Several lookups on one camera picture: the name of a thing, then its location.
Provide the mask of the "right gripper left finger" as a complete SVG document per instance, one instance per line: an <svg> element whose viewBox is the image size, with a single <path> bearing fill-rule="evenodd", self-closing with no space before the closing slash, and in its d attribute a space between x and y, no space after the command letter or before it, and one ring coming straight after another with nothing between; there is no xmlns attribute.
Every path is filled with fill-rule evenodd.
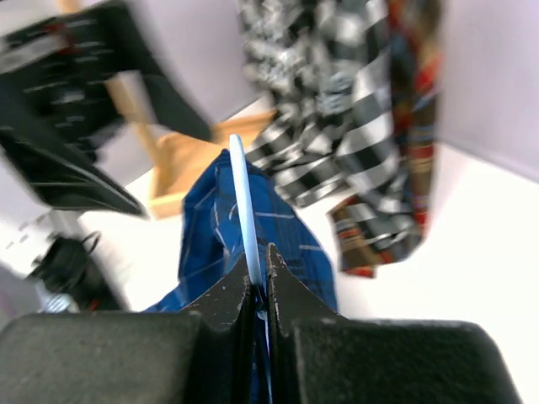
<svg viewBox="0 0 539 404"><path fill-rule="evenodd" d="M4 403L247 403L246 263L178 312L35 314L1 334Z"/></svg>

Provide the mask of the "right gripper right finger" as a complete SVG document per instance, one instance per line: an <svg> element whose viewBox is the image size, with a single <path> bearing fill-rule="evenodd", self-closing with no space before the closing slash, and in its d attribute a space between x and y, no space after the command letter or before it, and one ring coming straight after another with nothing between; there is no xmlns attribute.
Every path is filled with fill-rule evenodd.
<svg viewBox="0 0 539 404"><path fill-rule="evenodd" d="M517 403L494 340L454 321L347 319L266 250L276 403Z"/></svg>

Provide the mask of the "blue plaid shirt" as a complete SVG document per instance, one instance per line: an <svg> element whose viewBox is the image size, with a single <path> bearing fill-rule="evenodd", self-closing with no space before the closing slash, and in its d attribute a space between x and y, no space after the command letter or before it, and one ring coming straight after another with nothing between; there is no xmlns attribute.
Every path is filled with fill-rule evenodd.
<svg viewBox="0 0 539 404"><path fill-rule="evenodd" d="M152 306L166 403L335 403L331 265L271 182L222 152L184 202L179 285Z"/></svg>

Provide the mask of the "light blue wire hanger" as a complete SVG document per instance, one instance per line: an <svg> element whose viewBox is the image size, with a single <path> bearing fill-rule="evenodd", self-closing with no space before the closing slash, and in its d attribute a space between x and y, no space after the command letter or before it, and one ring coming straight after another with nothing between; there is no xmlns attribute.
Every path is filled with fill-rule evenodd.
<svg viewBox="0 0 539 404"><path fill-rule="evenodd" d="M270 346L268 341L269 323L267 297L264 290L264 281L260 266L259 248L249 187L247 163L243 152L242 140L236 134L229 136L229 152L232 165L234 191L237 200L237 215L240 221L243 250L248 269L248 276L256 294L257 316L260 321L264 323L264 331L258 332L257 341L261 348L261 363L263 364L264 377L266 379L265 385L268 403L272 403L273 393L271 389L271 370L269 362Z"/></svg>

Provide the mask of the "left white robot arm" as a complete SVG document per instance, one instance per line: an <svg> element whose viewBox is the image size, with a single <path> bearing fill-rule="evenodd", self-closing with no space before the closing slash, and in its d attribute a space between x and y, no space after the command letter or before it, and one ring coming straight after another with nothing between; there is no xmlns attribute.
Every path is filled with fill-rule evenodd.
<svg viewBox="0 0 539 404"><path fill-rule="evenodd" d="M125 1L42 19L1 37L1 151L58 222L141 204L98 165L99 139L128 122L106 83L141 76L159 125L208 141L211 128L169 80Z"/></svg>

